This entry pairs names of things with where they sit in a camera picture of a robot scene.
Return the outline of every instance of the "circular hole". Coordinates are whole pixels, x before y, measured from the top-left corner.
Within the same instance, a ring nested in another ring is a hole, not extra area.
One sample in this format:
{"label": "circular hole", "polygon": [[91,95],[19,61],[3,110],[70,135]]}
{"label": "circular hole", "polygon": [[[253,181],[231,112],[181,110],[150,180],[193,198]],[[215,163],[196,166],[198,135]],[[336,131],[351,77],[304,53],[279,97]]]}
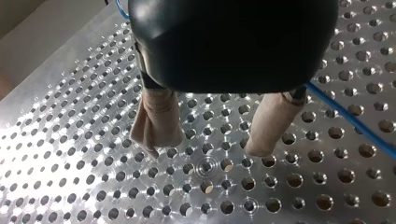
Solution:
{"label": "circular hole", "polygon": [[323,154],[322,151],[315,150],[315,149],[311,150],[308,153],[309,160],[311,160],[314,163],[318,163],[318,162],[323,161],[323,156],[324,156],[324,154]]}
{"label": "circular hole", "polygon": [[245,177],[241,184],[244,190],[251,191],[256,186],[256,181],[251,177]]}
{"label": "circular hole", "polygon": [[344,136],[344,130],[337,127],[332,127],[329,129],[328,134],[332,139],[340,139]]}
{"label": "circular hole", "polygon": [[305,207],[305,200],[302,198],[294,198],[291,204],[293,205],[293,208],[301,210]]}
{"label": "circular hole", "polygon": [[189,203],[183,203],[180,206],[180,214],[183,217],[188,217],[189,215],[191,215],[191,213],[192,213],[192,207]]}
{"label": "circular hole", "polygon": [[297,175],[297,174],[289,175],[287,180],[288,180],[289,186],[291,186],[292,188],[299,188],[303,184],[303,181],[304,181],[303,177],[301,175]]}
{"label": "circular hole", "polygon": [[275,164],[276,164],[276,158],[274,156],[268,156],[262,158],[262,165],[267,168],[274,167]]}
{"label": "circular hole", "polygon": [[220,167],[223,171],[229,172],[233,169],[233,161],[225,159],[220,163]]}
{"label": "circular hole", "polygon": [[156,167],[152,167],[148,170],[148,177],[154,178],[158,174],[158,169]]}
{"label": "circular hole", "polygon": [[186,135],[187,139],[192,139],[195,137],[196,131],[194,129],[190,129],[190,130],[187,130],[186,132],[184,132],[184,134]]}
{"label": "circular hole", "polygon": [[343,81],[349,81],[353,78],[353,73],[351,71],[341,71],[338,73],[338,77]]}
{"label": "circular hole", "polygon": [[246,115],[250,111],[249,105],[241,105],[238,108],[238,112],[240,115]]}
{"label": "circular hole", "polygon": [[311,141],[316,140],[318,137],[318,133],[317,132],[313,132],[313,131],[309,131],[305,134],[305,138]]}
{"label": "circular hole", "polygon": [[220,210],[225,215],[230,215],[233,212],[233,203],[230,201],[222,202],[220,205]]}
{"label": "circular hole", "polygon": [[221,131],[221,133],[223,133],[223,134],[229,134],[230,132],[231,132],[231,129],[233,128],[233,126],[231,126],[231,124],[228,124],[228,123],[226,123],[226,124],[223,124],[221,127],[220,127],[220,131]]}
{"label": "circular hole", "polygon": [[317,206],[323,211],[329,211],[332,209],[333,201],[332,197],[322,194],[317,197]]}
{"label": "circular hole", "polygon": [[183,166],[183,173],[185,175],[192,175],[193,172],[194,172],[194,166],[192,164],[188,163]]}
{"label": "circular hole", "polygon": [[390,196],[379,190],[372,195],[372,202],[379,207],[386,207],[390,205]]}
{"label": "circular hole", "polygon": [[211,120],[213,119],[213,112],[212,111],[206,111],[204,113],[204,120]]}
{"label": "circular hole", "polygon": [[346,195],[344,195],[344,199],[348,206],[359,207],[360,199],[358,196],[353,195],[353,194],[346,194]]}
{"label": "circular hole", "polygon": [[359,153],[364,158],[372,158],[376,153],[376,148],[370,145],[360,145],[359,146]]}
{"label": "circular hole", "polygon": [[395,123],[387,119],[379,121],[378,127],[383,133],[392,133],[395,131]]}
{"label": "circular hole", "polygon": [[162,211],[165,216],[169,216],[169,214],[171,214],[171,212],[172,212],[172,209],[169,205],[166,205],[163,207]]}
{"label": "circular hole", "polygon": [[264,178],[264,184],[266,187],[274,189],[277,185],[277,179],[276,177],[269,175]]}
{"label": "circular hole", "polygon": [[296,165],[298,163],[299,156],[295,153],[287,153],[285,161],[290,165]]}
{"label": "circular hole", "polygon": [[213,184],[212,182],[205,180],[204,182],[202,182],[201,184],[201,191],[205,194],[208,194],[210,192],[212,192],[213,190]]}
{"label": "circular hole", "polygon": [[355,116],[359,116],[359,115],[361,115],[361,114],[363,113],[364,108],[363,108],[363,106],[361,106],[361,105],[350,105],[350,106],[347,108],[347,110],[348,110],[351,114],[353,114],[353,115],[355,115]]}
{"label": "circular hole", "polygon": [[280,208],[282,207],[282,204],[280,203],[280,200],[278,200],[276,198],[270,198],[265,203],[265,207],[268,209],[269,212],[277,213],[277,212],[279,212]]}
{"label": "circular hole", "polygon": [[155,188],[154,187],[149,187],[146,190],[146,193],[147,193],[148,196],[153,196],[155,194]]}
{"label": "circular hole", "polygon": [[355,173],[347,169],[339,171],[337,175],[338,179],[344,184],[350,184],[355,180]]}
{"label": "circular hole", "polygon": [[187,102],[187,106],[188,106],[189,108],[194,108],[194,107],[197,106],[197,101],[194,100],[194,99],[189,100],[189,101]]}
{"label": "circular hole", "polygon": [[382,32],[375,33],[373,34],[373,39],[378,42],[384,41],[388,39],[388,33],[382,33]]}
{"label": "circular hole", "polygon": [[355,88],[346,88],[344,89],[344,94],[346,96],[354,96],[358,93],[358,91]]}
{"label": "circular hole", "polygon": [[131,188],[128,192],[128,197],[131,199],[135,199],[138,193],[139,190],[137,188]]}
{"label": "circular hole", "polygon": [[173,185],[169,184],[169,185],[165,185],[165,187],[163,187],[164,195],[172,196],[173,193],[175,193],[175,188],[173,187]]}
{"label": "circular hole", "polygon": [[323,173],[314,173],[314,182],[319,185],[324,185],[327,182],[327,176]]}
{"label": "circular hole", "polygon": [[212,153],[213,151],[213,145],[210,143],[206,143],[202,146],[202,151],[204,152],[204,154],[208,155],[210,153]]}
{"label": "circular hole", "polygon": [[222,95],[220,96],[220,100],[221,100],[223,103],[226,103],[227,101],[231,100],[231,94],[229,94],[229,93],[224,93],[224,94],[222,94]]}
{"label": "circular hole", "polygon": [[296,141],[294,133],[284,133],[282,136],[282,142],[286,145],[292,145]]}
{"label": "circular hole", "polygon": [[385,111],[388,110],[388,104],[387,103],[381,103],[381,102],[375,102],[374,103],[374,109],[376,111]]}
{"label": "circular hole", "polygon": [[305,123],[312,123],[315,121],[316,118],[316,114],[314,112],[304,112],[301,115],[301,119],[303,120],[303,122]]}
{"label": "circular hole", "polygon": [[385,70],[389,73],[395,73],[396,72],[396,63],[386,63]]}
{"label": "circular hole", "polygon": [[369,176],[372,179],[379,179],[381,178],[381,171],[375,168],[369,168],[366,171],[367,176]]}
{"label": "circular hole", "polygon": [[356,58],[361,62],[368,62],[370,57],[371,54],[368,51],[358,51],[356,53]]}
{"label": "circular hole", "polygon": [[110,218],[110,220],[114,220],[119,216],[119,210],[117,208],[112,208],[109,212],[108,212],[108,218]]}
{"label": "circular hole", "polygon": [[204,203],[201,206],[201,212],[205,215],[207,215],[211,209],[212,209],[212,206],[210,205],[210,203]]}

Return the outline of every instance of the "metal surface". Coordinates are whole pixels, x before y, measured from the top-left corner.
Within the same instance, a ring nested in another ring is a hole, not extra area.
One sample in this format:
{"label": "metal surface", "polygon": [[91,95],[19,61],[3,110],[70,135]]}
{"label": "metal surface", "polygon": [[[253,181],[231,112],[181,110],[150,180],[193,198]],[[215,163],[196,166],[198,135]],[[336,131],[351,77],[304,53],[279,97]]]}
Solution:
{"label": "metal surface", "polygon": [[[315,83],[396,144],[396,3],[339,5]],[[130,34],[105,8],[0,104],[0,223],[396,221],[395,162],[313,95],[261,160],[243,150],[260,95],[181,93],[186,139],[152,161],[128,139]]]}

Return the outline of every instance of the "blue wire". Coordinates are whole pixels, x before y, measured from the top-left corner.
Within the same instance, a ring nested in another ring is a hole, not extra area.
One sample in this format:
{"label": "blue wire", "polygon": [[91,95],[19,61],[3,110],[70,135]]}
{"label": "blue wire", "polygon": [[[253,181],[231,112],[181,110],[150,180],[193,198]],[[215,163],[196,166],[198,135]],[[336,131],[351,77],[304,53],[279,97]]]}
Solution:
{"label": "blue wire", "polygon": [[125,20],[129,20],[129,16],[128,14],[126,14],[126,12],[123,10],[122,5],[120,3],[120,0],[116,0],[116,4],[117,4],[117,8],[119,9],[121,15],[123,18],[125,18]]}
{"label": "blue wire", "polygon": [[360,120],[358,120],[354,115],[350,114],[341,105],[330,98],[326,93],[321,91],[311,82],[305,83],[305,86],[312,91],[317,97],[319,97],[326,104],[337,110],[349,123],[355,126],[359,131],[361,131],[366,137],[368,137],[375,145],[380,147],[386,153],[388,153],[393,159],[396,159],[396,148],[385,142],[381,137],[373,133],[366,125],[364,125]]}

